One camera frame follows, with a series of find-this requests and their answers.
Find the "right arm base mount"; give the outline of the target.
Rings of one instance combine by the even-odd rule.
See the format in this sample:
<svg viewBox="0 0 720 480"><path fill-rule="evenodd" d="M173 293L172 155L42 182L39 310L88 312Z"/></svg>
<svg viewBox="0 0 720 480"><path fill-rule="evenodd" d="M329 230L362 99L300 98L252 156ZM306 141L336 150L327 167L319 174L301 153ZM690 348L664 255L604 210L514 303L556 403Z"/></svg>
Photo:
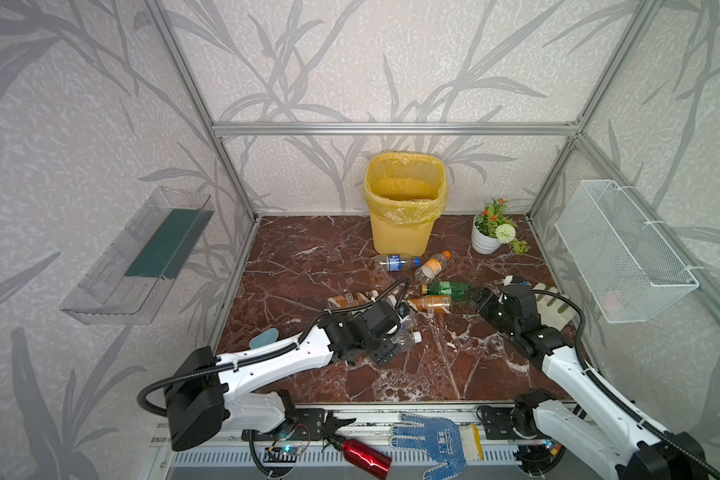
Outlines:
<svg viewBox="0 0 720 480"><path fill-rule="evenodd" d="M547 400L556 400L556 397L546 390L533 390L517 396L512 404L479 405L476 415L489 440L540 439L533 411Z"/></svg>

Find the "amber tea bottle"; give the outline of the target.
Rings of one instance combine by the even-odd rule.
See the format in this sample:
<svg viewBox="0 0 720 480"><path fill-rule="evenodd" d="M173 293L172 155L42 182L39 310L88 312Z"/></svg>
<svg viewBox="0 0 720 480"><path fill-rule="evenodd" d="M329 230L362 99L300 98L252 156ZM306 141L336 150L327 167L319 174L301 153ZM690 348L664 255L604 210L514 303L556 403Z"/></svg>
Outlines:
<svg viewBox="0 0 720 480"><path fill-rule="evenodd" d="M453 305L448 295L429 295L407 301L412 309L424 314L450 314Z"/></svg>

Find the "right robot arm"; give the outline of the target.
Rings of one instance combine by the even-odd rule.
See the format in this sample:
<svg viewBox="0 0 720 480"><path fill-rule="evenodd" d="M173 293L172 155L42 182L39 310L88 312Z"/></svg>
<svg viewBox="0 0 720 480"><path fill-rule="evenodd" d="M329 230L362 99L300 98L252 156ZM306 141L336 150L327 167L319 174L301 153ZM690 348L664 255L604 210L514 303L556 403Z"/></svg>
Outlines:
<svg viewBox="0 0 720 480"><path fill-rule="evenodd" d="M470 298L471 308L586 415L535 391L516 401L517 430L556 440L603 479L720 479L689 433L654 422L586 361L582 326L568 338L543 322L537 303L542 294L510 281Z"/></svg>

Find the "pepsi label bottle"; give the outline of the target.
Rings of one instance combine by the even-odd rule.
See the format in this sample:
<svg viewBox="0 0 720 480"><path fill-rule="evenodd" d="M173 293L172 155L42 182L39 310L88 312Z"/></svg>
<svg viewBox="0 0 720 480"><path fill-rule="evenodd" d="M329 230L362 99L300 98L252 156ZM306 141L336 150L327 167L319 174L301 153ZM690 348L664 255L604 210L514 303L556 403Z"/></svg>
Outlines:
<svg viewBox="0 0 720 480"><path fill-rule="evenodd" d="M408 303L402 303L396 312L399 316L399 329L401 331L414 331L416 328L416 314L417 312L412 309Z"/></svg>

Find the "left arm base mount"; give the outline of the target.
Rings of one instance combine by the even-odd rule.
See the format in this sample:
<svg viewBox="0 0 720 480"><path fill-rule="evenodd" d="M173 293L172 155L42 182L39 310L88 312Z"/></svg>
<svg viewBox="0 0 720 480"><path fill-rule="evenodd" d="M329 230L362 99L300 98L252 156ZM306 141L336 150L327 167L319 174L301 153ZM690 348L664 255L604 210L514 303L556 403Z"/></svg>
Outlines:
<svg viewBox="0 0 720 480"><path fill-rule="evenodd" d="M256 420L263 426L272 426L266 432L245 429L244 441L307 441L323 438L326 410L323 408L297 408L287 390L280 389L267 394L251 394L254 400Z"/></svg>

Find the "clear ribbed bottle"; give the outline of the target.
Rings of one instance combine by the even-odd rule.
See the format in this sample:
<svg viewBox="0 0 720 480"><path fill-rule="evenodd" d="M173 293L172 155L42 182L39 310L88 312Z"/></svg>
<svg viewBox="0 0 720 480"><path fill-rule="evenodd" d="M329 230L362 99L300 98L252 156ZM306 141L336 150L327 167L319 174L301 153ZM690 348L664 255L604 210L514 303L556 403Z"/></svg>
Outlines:
<svg viewBox="0 0 720 480"><path fill-rule="evenodd" d="M400 331L392 341L400 352L407 352L422 341L422 335L419 331Z"/></svg>

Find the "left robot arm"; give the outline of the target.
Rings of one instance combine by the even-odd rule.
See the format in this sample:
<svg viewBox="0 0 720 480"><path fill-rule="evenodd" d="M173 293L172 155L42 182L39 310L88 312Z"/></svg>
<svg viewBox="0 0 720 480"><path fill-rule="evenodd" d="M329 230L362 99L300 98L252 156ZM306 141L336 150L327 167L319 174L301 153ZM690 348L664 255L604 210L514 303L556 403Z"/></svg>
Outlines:
<svg viewBox="0 0 720 480"><path fill-rule="evenodd" d="M198 447L225 430L272 433L297 421L284 393L260 388L291 375L351 363L367 357L386 365L399 352L394 336L408 313L408 277L374 300L356 307L324 310L301 333L247 351L193 351L173 376L144 387L136 397L146 412L168 422L173 451Z"/></svg>

